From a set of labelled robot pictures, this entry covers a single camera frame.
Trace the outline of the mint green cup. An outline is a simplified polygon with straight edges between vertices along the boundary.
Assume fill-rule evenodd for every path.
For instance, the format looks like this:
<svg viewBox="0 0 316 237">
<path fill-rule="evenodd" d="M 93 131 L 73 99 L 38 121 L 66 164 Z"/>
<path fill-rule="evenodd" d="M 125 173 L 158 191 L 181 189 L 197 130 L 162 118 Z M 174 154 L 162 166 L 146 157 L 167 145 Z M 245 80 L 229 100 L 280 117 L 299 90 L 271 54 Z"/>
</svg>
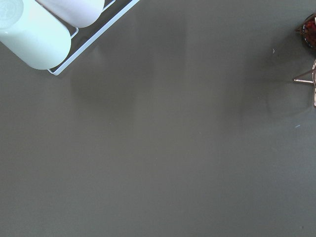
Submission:
<svg viewBox="0 0 316 237">
<path fill-rule="evenodd" d="M 35 0 L 0 2 L 0 41 L 38 70 L 58 66 L 71 49 L 68 29 Z"/>
</svg>

